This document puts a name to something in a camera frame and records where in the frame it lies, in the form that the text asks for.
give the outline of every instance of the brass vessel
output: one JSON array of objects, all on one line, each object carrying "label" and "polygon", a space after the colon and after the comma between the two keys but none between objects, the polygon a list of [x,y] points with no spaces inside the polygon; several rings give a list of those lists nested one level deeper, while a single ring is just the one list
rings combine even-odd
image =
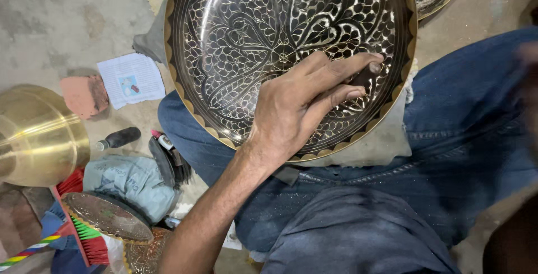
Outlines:
[{"label": "brass vessel", "polygon": [[89,159],[88,134],[61,96],[35,85],[0,93],[0,181],[54,186]]}]

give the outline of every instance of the striped handle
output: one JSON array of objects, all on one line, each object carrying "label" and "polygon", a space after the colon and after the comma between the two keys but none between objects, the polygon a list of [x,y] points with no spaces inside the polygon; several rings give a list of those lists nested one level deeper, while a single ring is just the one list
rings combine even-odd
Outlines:
[{"label": "striped handle", "polygon": [[54,233],[51,236],[43,238],[39,243],[29,247],[28,249],[17,254],[16,256],[11,257],[10,259],[8,259],[7,261],[3,263],[0,263],[0,272],[8,270],[12,265],[20,262],[26,257],[34,255],[35,253],[39,251],[39,249],[48,246],[51,242],[57,240],[60,237],[62,236],[59,233]]}]

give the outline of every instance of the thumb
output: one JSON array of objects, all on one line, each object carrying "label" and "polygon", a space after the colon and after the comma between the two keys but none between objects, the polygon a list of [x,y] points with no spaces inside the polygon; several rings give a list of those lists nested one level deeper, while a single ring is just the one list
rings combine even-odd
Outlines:
[{"label": "thumb", "polygon": [[319,95],[314,99],[312,104],[303,117],[302,129],[312,134],[321,120],[334,107],[340,105],[348,99],[363,97],[366,90],[363,86],[338,85],[329,91]]}]

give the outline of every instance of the red bristles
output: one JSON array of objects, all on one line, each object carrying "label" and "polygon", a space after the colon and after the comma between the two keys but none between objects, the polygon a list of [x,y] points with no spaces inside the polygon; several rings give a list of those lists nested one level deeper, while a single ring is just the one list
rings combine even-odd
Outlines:
[{"label": "red bristles", "polygon": [[103,237],[81,240],[81,242],[90,264],[109,264],[108,249]]},{"label": "red bristles", "polygon": [[82,192],[82,181],[84,180],[84,169],[76,169],[66,180],[56,185],[60,196],[64,193]]}]

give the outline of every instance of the light blue bag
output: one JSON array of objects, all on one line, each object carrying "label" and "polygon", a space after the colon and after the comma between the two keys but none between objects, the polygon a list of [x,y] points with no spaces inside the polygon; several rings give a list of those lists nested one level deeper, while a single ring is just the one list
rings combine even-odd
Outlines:
[{"label": "light blue bag", "polygon": [[176,191],[164,184],[152,158],[105,155],[87,164],[84,191],[95,191],[127,203],[153,224],[166,215]]}]

